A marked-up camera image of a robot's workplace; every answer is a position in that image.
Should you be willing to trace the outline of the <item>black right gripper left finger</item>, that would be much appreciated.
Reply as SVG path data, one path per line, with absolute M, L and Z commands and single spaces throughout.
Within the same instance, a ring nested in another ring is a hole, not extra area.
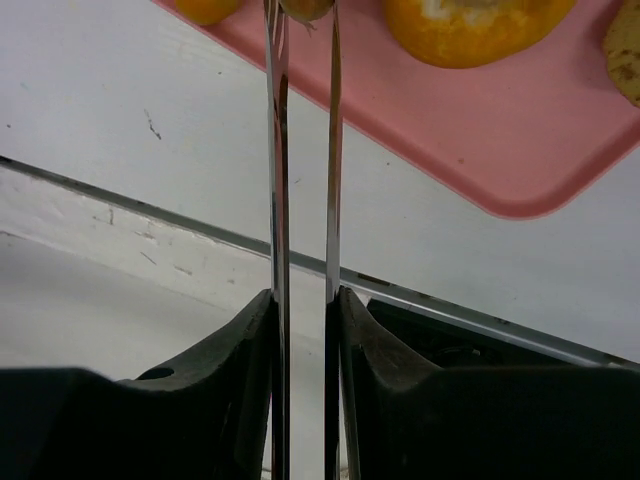
M 274 301 L 258 293 L 228 323 L 135 379 L 120 479 L 258 479 L 271 395 Z

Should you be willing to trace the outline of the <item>small round bread roll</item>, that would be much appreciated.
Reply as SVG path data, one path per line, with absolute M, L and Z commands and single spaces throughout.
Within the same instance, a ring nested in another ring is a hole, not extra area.
M 300 23 L 324 17 L 334 5 L 333 0 L 280 0 L 284 12 Z

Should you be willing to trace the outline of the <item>silver metal tongs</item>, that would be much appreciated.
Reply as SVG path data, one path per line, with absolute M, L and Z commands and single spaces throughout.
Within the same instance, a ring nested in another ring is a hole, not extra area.
M 263 3 L 268 102 L 271 294 L 276 320 L 272 357 L 271 477 L 291 477 L 290 240 L 288 186 L 289 20 L 278 1 Z

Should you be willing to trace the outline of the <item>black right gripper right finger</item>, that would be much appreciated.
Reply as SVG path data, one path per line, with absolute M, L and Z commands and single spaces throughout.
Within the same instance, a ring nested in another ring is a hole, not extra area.
M 498 369 L 440 368 L 351 289 L 337 315 L 351 478 L 499 478 Z

